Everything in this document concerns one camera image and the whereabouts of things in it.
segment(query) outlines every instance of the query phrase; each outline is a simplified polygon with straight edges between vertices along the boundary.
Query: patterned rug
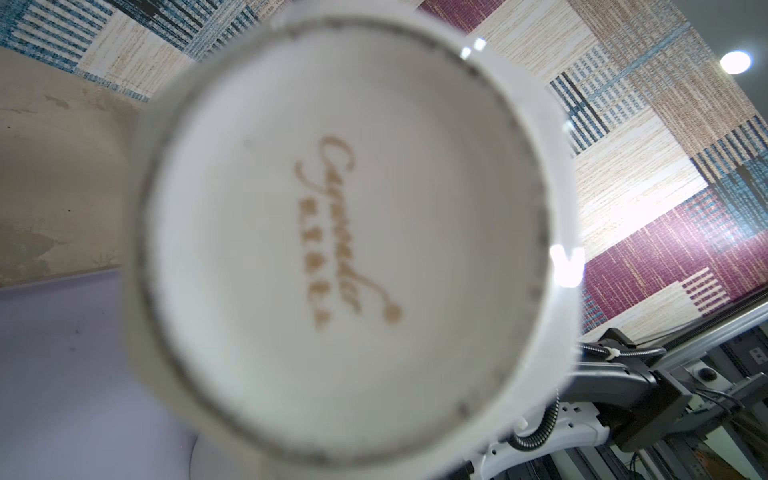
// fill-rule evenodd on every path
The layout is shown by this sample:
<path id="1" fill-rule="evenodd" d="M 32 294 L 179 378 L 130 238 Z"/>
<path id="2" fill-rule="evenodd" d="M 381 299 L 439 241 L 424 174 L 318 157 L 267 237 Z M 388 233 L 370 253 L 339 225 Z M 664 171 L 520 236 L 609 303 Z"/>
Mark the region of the patterned rug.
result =
<path id="1" fill-rule="evenodd" d="M 409 0 L 570 118 L 584 332 L 638 339 L 768 283 L 768 130 L 668 0 Z M 0 45 L 149 101 L 283 0 L 0 0 Z"/>

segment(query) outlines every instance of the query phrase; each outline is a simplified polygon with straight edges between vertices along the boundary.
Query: cursive brand logo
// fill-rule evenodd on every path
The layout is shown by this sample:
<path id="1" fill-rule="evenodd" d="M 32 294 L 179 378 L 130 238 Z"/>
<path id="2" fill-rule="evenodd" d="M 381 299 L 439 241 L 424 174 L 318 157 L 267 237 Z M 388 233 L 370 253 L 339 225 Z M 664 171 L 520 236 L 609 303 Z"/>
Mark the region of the cursive brand logo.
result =
<path id="1" fill-rule="evenodd" d="M 355 169 L 355 154 L 352 148 L 342 139 L 334 136 L 324 137 L 319 142 L 320 161 L 325 168 L 325 181 L 321 184 L 312 182 L 304 175 L 302 161 L 296 161 L 294 173 L 296 178 L 319 198 L 328 201 L 331 232 L 333 234 L 333 256 L 336 260 L 336 283 L 344 303 L 358 315 L 362 312 L 360 304 L 360 287 L 367 287 L 377 293 L 384 302 L 384 319 L 389 323 L 397 323 L 402 317 L 402 309 L 389 298 L 389 294 L 378 283 L 360 275 L 352 262 L 353 237 L 349 232 L 349 217 L 347 216 L 346 199 L 344 198 L 344 180 L 339 168 L 331 162 L 328 153 L 331 149 L 338 150 L 346 159 L 343 170 L 351 172 Z M 299 200 L 299 225 L 301 241 L 306 251 L 304 255 L 304 271 L 310 277 L 307 298 L 312 307 L 315 324 L 318 328 L 326 325 L 331 318 L 330 311 L 323 306 L 323 299 L 330 294 L 331 283 L 323 276 L 326 257 L 322 252 L 313 250 L 323 242 L 323 228 L 317 225 L 318 200 L 314 196 Z"/>

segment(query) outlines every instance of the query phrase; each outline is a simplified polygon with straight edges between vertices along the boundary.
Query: gray ceiling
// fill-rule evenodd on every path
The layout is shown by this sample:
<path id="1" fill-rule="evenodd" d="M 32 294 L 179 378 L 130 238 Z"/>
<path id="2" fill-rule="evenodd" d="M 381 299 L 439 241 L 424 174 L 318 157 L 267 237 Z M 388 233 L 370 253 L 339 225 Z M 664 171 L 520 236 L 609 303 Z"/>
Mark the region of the gray ceiling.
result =
<path id="1" fill-rule="evenodd" d="M 718 57 L 732 50 L 752 56 L 733 78 L 768 117 L 768 0 L 672 0 Z"/>

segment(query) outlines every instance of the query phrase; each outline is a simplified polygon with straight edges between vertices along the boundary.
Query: ceiling light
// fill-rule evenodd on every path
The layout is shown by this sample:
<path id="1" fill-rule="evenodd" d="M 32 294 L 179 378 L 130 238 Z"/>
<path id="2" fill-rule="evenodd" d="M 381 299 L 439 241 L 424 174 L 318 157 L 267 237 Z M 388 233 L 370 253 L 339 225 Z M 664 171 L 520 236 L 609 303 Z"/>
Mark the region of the ceiling light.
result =
<path id="1" fill-rule="evenodd" d="M 726 73 L 731 75 L 737 75 L 749 70 L 752 65 L 752 57 L 745 51 L 736 50 L 731 53 L 726 53 L 720 59 L 720 66 Z"/>

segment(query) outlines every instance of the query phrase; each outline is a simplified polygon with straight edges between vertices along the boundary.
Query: white ceramic cup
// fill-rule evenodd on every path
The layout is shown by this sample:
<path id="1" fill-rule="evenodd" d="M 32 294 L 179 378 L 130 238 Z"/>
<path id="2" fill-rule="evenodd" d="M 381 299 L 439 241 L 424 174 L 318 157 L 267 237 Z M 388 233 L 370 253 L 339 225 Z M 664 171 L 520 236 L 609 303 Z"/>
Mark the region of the white ceramic cup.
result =
<path id="1" fill-rule="evenodd" d="M 255 471 L 428 478 L 570 368 L 562 111 L 478 45 L 391 2 L 307 2 L 150 105 L 129 351 Z"/>

